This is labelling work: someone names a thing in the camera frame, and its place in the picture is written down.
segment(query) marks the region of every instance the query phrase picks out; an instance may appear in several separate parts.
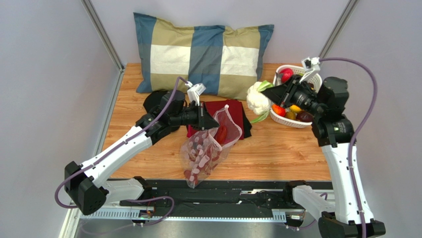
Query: transparent bag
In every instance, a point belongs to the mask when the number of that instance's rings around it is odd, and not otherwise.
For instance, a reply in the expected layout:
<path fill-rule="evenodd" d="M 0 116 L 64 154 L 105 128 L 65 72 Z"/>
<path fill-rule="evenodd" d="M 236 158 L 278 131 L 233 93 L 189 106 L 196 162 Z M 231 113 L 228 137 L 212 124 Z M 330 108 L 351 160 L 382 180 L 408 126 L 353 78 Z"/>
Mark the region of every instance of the transparent bag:
<path fill-rule="evenodd" d="M 220 127 L 196 132 L 180 149 L 184 176 L 191 188 L 211 175 L 242 135 L 242 129 L 230 116 L 228 105 L 215 112 L 213 118 Z"/>

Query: wood surface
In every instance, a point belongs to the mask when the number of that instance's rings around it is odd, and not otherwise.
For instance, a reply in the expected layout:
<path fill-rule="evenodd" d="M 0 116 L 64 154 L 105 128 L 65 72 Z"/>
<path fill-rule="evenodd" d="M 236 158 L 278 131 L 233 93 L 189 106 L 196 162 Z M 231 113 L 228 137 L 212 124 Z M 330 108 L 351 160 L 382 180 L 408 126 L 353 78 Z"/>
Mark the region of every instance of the wood surface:
<path fill-rule="evenodd" d="M 272 82 L 281 64 L 264 64 L 262 80 Z M 146 113 L 142 106 L 148 94 L 136 93 L 142 81 L 141 65 L 129 63 L 111 117 L 104 149 L 125 135 Z M 201 96 L 202 101 L 226 100 Z M 257 116 L 242 102 L 246 116 Z M 208 179 L 236 180 L 330 180 L 327 162 L 312 134 L 311 127 L 297 129 L 274 122 L 270 117 L 253 124 L 252 137 L 239 140 L 223 163 Z M 183 179 L 179 151 L 187 139 L 186 129 L 163 138 L 118 169 L 113 178 L 142 176 L 147 179 Z"/>

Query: white basket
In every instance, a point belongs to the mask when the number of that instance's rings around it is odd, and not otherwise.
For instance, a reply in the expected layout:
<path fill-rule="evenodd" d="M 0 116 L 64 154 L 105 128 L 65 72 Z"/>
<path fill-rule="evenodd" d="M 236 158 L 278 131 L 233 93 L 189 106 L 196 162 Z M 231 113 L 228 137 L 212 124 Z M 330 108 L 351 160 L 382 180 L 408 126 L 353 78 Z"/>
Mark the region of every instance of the white basket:
<path fill-rule="evenodd" d="M 276 72 L 280 72 L 281 70 L 283 70 L 285 68 L 291 68 L 293 70 L 294 74 L 304 74 L 305 73 L 305 70 L 302 67 L 294 66 L 294 65 L 288 65 L 288 64 L 278 67 Z M 321 84 L 322 84 L 322 79 L 321 79 L 321 76 L 319 74 L 316 74 L 308 82 L 312 83 L 314 85 L 314 89 L 316 90 L 316 92 L 318 92 L 319 88 L 321 87 Z M 276 75 L 274 75 L 273 84 L 274 84 L 274 86 L 281 84 L 281 82 L 277 81 Z M 291 126 L 291 127 L 296 127 L 296 128 L 304 128 L 304 127 L 312 124 L 312 122 L 301 122 L 301 121 L 290 120 L 290 119 L 281 117 L 281 116 L 277 115 L 272 110 L 272 108 L 271 108 L 270 116 L 277 123 L 287 125 L 287 126 Z"/>

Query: pillow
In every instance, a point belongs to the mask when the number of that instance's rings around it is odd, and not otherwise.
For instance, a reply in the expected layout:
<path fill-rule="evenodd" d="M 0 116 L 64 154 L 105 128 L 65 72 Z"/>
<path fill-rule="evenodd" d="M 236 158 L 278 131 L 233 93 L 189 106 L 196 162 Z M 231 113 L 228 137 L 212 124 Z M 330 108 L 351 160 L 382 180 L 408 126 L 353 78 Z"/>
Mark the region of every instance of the pillow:
<path fill-rule="evenodd" d="M 171 90 L 182 76 L 203 83 L 204 94 L 245 100 L 248 88 L 261 77 L 274 30 L 274 25 L 175 27 L 153 16 L 134 17 L 144 78 L 138 93 Z M 183 82 L 178 90 L 186 92 Z"/>

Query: dark red fabric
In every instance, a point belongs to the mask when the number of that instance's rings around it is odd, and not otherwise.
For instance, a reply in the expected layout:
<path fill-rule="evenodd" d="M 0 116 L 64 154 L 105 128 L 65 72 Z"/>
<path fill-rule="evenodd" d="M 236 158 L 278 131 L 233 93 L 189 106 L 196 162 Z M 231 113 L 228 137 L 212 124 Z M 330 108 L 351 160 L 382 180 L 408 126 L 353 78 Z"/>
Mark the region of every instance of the dark red fabric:
<path fill-rule="evenodd" d="M 226 101 L 205 102 L 205 107 L 207 108 L 211 116 L 213 116 L 214 113 L 217 112 L 218 110 L 224 108 L 224 106 L 226 105 L 229 105 L 228 111 L 234 123 L 236 123 L 236 125 L 238 125 L 242 129 L 242 135 L 240 136 L 239 140 L 243 140 L 245 132 L 243 130 L 242 103 L 233 99 L 229 99 Z M 191 126 L 188 126 L 187 137 L 191 137 L 196 132 L 197 130 L 194 130 Z"/>

